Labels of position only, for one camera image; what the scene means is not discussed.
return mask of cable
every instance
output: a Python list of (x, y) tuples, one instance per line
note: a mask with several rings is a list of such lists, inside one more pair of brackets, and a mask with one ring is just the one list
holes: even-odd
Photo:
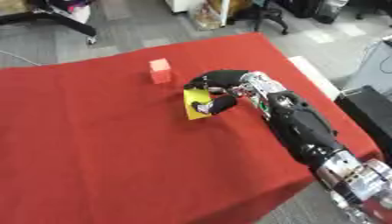
[(29, 59), (26, 59), (26, 58), (24, 58), (24, 57), (17, 56), (17, 55), (15, 55), (15, 54), (11, 53), (11, 52), (5, 52), (5, 51), (0, 50), (0, 53), (6, 54), (6, 55), (10, 55), (11, 57), (14, 57), (14, 58), (23, 60), (23, 61), (25, 61), (25, 62), (28, 62), (28, 63), (34, 65), (34, 66), (38, 66), (38, 67), (42, 66), (42, 65), (39, 64), (39, 63), (32, 62), (32, 61), (30, 61)]
[(382, 67), (384, 65), (384, 63), (389, 60), (392, 56), (388, 56), (386, 59), (384, 59), (381, 63), (380, 63), (380, 71), (382, 71), (385, 74), (392, 74), (392, 71), (385, 71)]

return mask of red cube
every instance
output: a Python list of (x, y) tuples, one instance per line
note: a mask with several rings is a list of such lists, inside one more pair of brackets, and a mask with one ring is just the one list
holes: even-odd
[(154, 84), (166, 83), (172, 79), (172, 71), (166, 59), (150, 61), (150, 74)]

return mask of yellow sponge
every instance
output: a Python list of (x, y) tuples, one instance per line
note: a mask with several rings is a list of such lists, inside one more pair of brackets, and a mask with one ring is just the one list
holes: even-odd
[(210, 115), (205, 115), (197, 112), (192, 107), (192, 103), (193, 102), (207, 103), (210, 101), (211, 98), (210, 98), (210, 94), (208, 93), (208, 90), (204, 90), (204, 89), (185, 90), (184, 89), (184, 104), (185, 104), (186, 114), (188, 115), (189, 120), (209, 117)]

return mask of gray carpet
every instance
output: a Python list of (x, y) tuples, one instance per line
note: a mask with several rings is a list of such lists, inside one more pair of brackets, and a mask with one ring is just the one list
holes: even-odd
[(353, 224), (313, 183), (281, 206), (262, 217), (256, 224)]
[[(290, 27), (288, 36), (282, 36), (281, 28), (270, 22), (263, 23), (261, 31), (285, 56), (305, 57), (325, 77), (342, 86), (361, 61), (365, 47), (392, 33), (388, 28), (390, 18), (366, 15), (365, 20), (356, 21), (354, 13), (354, 9), (346, 8), (333, 25), (285, 13)], [(173, 16), (164, 0), (97, 1), (89, 23), (98, 29), (100, 38), (90, 47), (86, 46), (85, 37), (75, 31), (39, 22), (0, 26), (0, 50), (40, 64), (56, 64), (251, 31), (246, 22), (215, 31), (196, 31), (186, 14)], [(0, 67), (25, 66), (30, 65), (0, 53)], [(314, 184), (258, 223), (340, 224), (347, 223), (347, 219)]]

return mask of robotic hand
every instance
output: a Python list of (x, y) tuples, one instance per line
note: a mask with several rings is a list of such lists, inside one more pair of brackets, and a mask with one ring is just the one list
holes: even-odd
[(360, 162), (336, 140), (338, 132), (315, 108), (265, 73), (212, 71), (184, 88), (225, 94), (208, 103), (193, 102), (192, 107), (203, 114), (217, 115), (235, 106), (236, 98), (248, 97), (291, 156), (308, 166), (353, 222), (382, 221), (382, 213), (392, 209), (392, 170), (376, 159)]

